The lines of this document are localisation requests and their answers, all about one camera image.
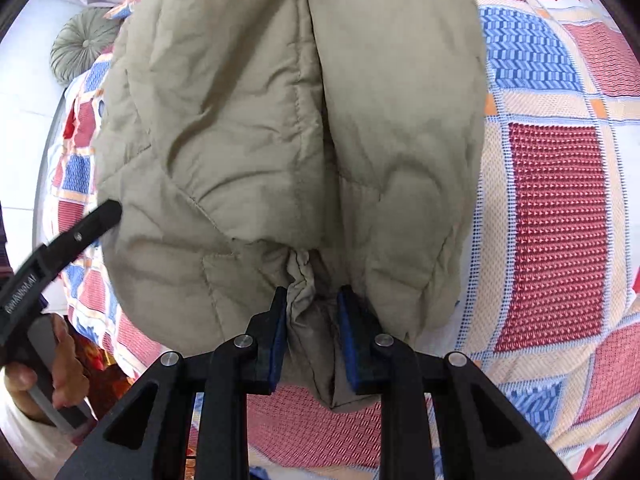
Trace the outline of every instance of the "metal screw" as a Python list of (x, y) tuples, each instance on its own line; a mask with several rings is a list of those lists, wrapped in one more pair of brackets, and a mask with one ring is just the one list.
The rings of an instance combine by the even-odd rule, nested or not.
[(394, 343), (394, 338), (389, 334), (378, 334), (377, 336), (375, 336), (375, 338), (373, 338), (373, 341), (375, 341), (376, 345), (378, 346), (386, 347), (391, 346)]
[(449, 362), (454, 366), (462, 368), (466, 365), (466, 356), (460, 352), (452, 352), (449, 354)]
[(238, 348), (247, 348), (254, 344), (254, 338), (248, 334), (239, 335), (234, 339), (234, 345)]
[(175, 352), (167, 352), (166, 354), (162, 354), (160, 358), (160, 362), (163, 366), (173, 366), (178, 362), (180, 357)]

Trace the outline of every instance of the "finger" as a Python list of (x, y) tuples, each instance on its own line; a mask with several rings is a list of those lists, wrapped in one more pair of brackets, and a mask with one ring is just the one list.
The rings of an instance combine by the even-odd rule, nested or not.
[(60, 339), (56, 347), (56, 355), (51, 367), (53, 387), (55, 389), (62, 387), (73, 377), (73, 374), (82, 375), (82, 365), (76, 359), (76, 343), (67, 334)]
[(58, 314), (51, 314), (51, 325), (58, 342), (62, 341), (69, 334), (66, 321)]
[(21, 363), (9, 363), (4, 372), (4, 384), (9, 393), (26, 392), (33, 388), (36, 372)]
[(59, 410), (62, 407), (77, 406), (89, 394), (89, 379), (85, 376), (74, 378), (65, 386), (53, 392), (51, 402), (53, 407)]

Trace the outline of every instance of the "pillow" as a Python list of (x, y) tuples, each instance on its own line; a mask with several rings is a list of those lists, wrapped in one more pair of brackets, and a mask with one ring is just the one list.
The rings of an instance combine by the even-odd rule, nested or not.
[(68, 85), (89, 70), (100, 53), (115, 41), (120, 22), (105, 19), (104, 12), (103, 7), (89, 7), (72, 17), (58, 34), (50, 62), (61, 85)]

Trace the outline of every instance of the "white sleeve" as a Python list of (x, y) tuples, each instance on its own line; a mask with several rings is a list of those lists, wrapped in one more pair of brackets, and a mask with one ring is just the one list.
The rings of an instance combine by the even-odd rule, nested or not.
[(0, 430), (36, 480), (53, 480), (76, 449), (53, 426), (28, 419), (14, 404), (0, 372)]

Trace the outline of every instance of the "patterned bedspread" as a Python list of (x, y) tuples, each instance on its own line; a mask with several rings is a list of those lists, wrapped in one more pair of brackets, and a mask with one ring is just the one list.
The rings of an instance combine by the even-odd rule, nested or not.
[[(574, 478), (591, 478), (640, 406), (640, 65), (598, 0), (476, 1), (490, 83), (478, 202), (455, 313), (420, 350), (471, 356)], [(96, 205), (90, 140), (110, 59), (96, 61), (68, 117), (52, 234)], [(164, 350), (120, 309), (99, 244), (63, 280), (74, 326), (127, 374)], [(272, 478), (375, 476), (379, 407), (335, 415), (284, 387), (248, 410), (252, 464)]]

